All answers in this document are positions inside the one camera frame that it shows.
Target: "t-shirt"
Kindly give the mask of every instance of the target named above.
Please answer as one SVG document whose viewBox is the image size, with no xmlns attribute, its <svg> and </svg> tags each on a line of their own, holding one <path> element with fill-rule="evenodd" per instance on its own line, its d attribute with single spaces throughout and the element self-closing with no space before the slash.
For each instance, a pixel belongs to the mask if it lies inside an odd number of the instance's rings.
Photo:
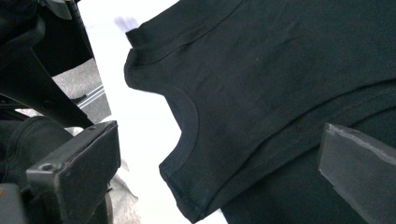
<svg viewBox="0 0 396 224">
<path fill-rule="evenodd" d="M 160 171 L 183 215 L 196 222 L 240 193 L 228 186 L 252 156 L 271 173 L 302 153 L 256 154 L 304 113 L 396 78 L 395 9 L 372 0 L 181 0 L 128 32 L 127 84 L 164 95 L 182 131 Z M 238 179 L 240 190 L 255 175 Z"/>
</svg>

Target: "black plastic part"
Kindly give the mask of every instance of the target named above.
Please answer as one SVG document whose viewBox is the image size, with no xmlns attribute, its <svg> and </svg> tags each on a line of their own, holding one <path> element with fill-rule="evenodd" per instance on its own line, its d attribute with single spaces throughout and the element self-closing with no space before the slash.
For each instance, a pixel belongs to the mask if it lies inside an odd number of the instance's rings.
<svg viewBox="0 0 396 224">
<path fill-rule="evenodd" d="M 98 205 L 106 210 L 107 183 L 120 167 L 117 127 L 116 121 L 94 125 L 26 171 L 51 223 L 87 223 Z M 99 219 L 89 223 L 107 223 Z"/>
<path fill-rule="evenodd" d="M 0 184 L 0 223 L 27 224 L 20 188 L 15 184 Z"/>
<path fill-rule="evenodd" d="M 327 124 L 319 170 L 368 223 L 396 220 L 396 149 L 347 127 Z"/>
</svg>

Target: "white table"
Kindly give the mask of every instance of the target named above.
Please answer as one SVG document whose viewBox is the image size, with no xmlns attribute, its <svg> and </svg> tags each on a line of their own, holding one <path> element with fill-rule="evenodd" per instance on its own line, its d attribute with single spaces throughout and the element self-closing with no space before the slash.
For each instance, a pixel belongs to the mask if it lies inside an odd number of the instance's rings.
<svg viewBox="0 0 396 224">
<path fill-rule="evenodd" d="M 139 198 L 143 224 L 190 223 L 178 211 L 176 201 L 162 180 L 158 165 L 173 150 L 180 129 L 165 99 L 135 91 L 124 81 L 123 66 L 131 45 L 120 22 L 135 28 L 177 0 L 83 0 L 78 3 L 105 87 L 113 118 L 119 123 L 121 157 L 128 162 L 126 180 Z M 227 223 L 218 210 L 200 224 Z"/>
</svg>

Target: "black t-shirt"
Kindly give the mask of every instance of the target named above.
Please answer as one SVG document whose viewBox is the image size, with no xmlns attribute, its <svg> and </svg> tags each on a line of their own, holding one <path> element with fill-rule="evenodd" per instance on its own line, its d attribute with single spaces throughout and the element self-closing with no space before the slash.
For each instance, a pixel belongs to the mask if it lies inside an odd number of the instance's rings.
<svg viewBox="0 0 396 224">
<path fill-rule="evenodd" d="M 163 94 L 182 131 L 160 170 L 183 215 L 198 221 L 240 193 L 227 188 L 252 156 L 268 173 L 294 159 L 294 147 L 257 152 L 304 113 L 396 78 L 395 9 L 394 1 L 181 0 L 127 33 L 127 84 Z M 238 182 L 246 188 L 255 175 Z"/>
</svg>

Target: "white surface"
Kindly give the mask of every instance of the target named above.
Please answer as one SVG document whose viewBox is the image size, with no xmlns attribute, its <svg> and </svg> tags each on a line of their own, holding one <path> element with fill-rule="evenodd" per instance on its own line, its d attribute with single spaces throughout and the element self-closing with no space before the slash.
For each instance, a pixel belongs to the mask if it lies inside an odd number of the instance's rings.
<svg viewBox="0 0 396 224">
<path fill-rule="evenodd" d="M 190 222 L 178 211 L 158 168 L 176 146 L 180 129 L 161 95 L 127 87 L 123 66 L 131 45 L 124 32 L 150 20 L 176 1 L 84 0 L 78 3 L 112 115 L 120 125 L 121 156 L 131 169 L 127 184 L 139 198 L 143 224 Z M 199 223 L 227 222 L 219 210 Z"/>
</svg>

